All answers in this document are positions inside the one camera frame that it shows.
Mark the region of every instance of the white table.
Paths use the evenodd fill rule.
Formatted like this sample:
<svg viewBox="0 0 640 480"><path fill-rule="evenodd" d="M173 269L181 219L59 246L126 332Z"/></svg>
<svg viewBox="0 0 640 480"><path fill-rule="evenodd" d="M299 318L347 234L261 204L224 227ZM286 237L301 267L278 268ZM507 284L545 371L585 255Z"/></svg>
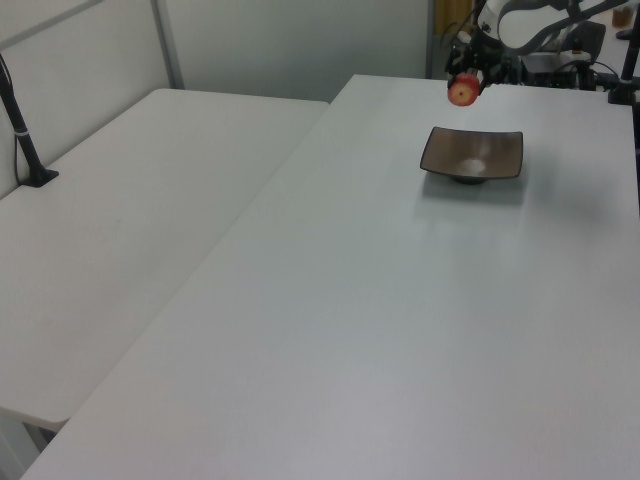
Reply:
<svg viewBox="0 0 640 480"><path fill-rule="evenodd" d="M633 134L606 101L355 77L25 480L639 478ZM435 125L521 129L523 176L425 174Z"/></svg>
<svg viewBox="0 0 640 480"><path fill-rule="evenodd" d="M58 429L326 104L159 90L0 202L0 411Z"/></svg>

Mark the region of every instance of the apple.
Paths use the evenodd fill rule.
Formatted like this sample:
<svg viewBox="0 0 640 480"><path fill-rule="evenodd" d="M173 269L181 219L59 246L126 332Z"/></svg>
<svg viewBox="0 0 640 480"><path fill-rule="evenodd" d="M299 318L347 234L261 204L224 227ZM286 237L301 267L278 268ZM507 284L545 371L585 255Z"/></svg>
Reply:
<svg viewBox="0 0 640 480"><path fill-rule="evenodd" d="M480 94L480 80L470 73L461 73L449 89L449 101L458 107L468 107Z"/></svg>

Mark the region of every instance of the black cable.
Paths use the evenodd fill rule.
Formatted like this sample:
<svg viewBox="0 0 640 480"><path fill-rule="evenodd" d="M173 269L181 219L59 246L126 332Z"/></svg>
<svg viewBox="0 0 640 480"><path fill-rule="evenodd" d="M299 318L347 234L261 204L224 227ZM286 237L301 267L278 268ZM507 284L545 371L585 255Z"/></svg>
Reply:
<svg viewBox="0 0 640 480"><path fill-rule="evenodd" d="M13 174L16 177L16 183L20 187L22 182L20 181L20 175L18 175L18 136L13 136Z"/></svg>
<svg viewBox="0 0 640 480"><path fill-rule="evenodd" d="M4 57L0 53L0 65L2 65L2 69L7 74L7 79L9 80L9 86L11 87L11 91L13 92L13 79L11 78L11 72L9 71L9 67L7 67L6 62L4 61Z"/></svg>
<svg viewBox="0 0 640 480"><path fill-rule="evenodd" d="M554 73L558 73L560 70L563 70L563 69L565 69L565 68L567 68L567 67L576 66L576 65L584 65L584 64L586 64L586 65L593 65L593 64L602 65L603 67L605 67L605 68L607 68L609 71L611 71L611 73L613 73L613 74L616 76L616 78L617 78L618 80L620 79L620 77L618 76L618 74L616 73L616 71L615 71L613 68L611 68L609 65L606 65L606 64L604 64L604 63L602 63L602 62L589 62L589 61L587 61L587 60L572 60L572 61L567 62L567 63L565 63L564 65L561 65L561 66L559 66L558 68L556 68L556 69L552 72L552 74L554 74Z"/></svg>
<svg viewBox="0 0 640 480"><path fill-rule="evenodd" d="M0 66L4 70L7 75L7 80L9 81L9 86L11 87L11 91L13 92L13 79L11 78L11 72L9 72L9 67L7 67L6 62L4 61L4 57L0 53ZM13 134L13 174L16 177L16 183L18 186L22 185L20 181L20 175L18 175L18 136Z"/></svg>
<svg viewBox="0 0 640 480"><path fill-rule="evenodd" d="M607 69L607 70L609 70L611 73L613 73L613 74L616 76L616 78L617 78L618 80L620 80L620 77L618 76L618 73L617 73L613 68L611 68L609 65L605 65L605 64L604 64L604 63L602 63L602 62L593 62L593 63L595 63L595 64L597 64L597 65L602 65L604 68L606 68L606 69Z"/></svg>

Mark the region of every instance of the dark brown bowl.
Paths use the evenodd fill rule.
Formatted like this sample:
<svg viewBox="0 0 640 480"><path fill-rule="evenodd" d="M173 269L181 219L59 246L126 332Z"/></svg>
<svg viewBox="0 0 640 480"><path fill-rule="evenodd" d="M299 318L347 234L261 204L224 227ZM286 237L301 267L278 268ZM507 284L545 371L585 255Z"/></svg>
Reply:
<svg viewBox="0 0 640 480"><path fill-rule="evenodd" d="M435 127L420 168L469 185L516 178L522 170L522 132L470 132Z"/></svg>

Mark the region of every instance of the white wall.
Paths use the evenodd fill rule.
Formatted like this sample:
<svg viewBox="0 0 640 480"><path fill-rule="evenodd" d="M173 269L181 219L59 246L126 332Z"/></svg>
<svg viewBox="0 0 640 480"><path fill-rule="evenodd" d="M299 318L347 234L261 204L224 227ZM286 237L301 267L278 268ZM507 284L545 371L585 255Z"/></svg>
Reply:
<svg viewBox="0 0 640 480"><path fill-rule="evenodd" d="M158 2L188 89L331 101L355 73L425 76L430 0Z"/></svg>
<svg viewBox="0 0 640 480"><path fill-rule="evenodd" d="M2 53L45 165L168 86L151 0L104 0ZM12 155L0 108L0 198L14 188Z"/></svg>

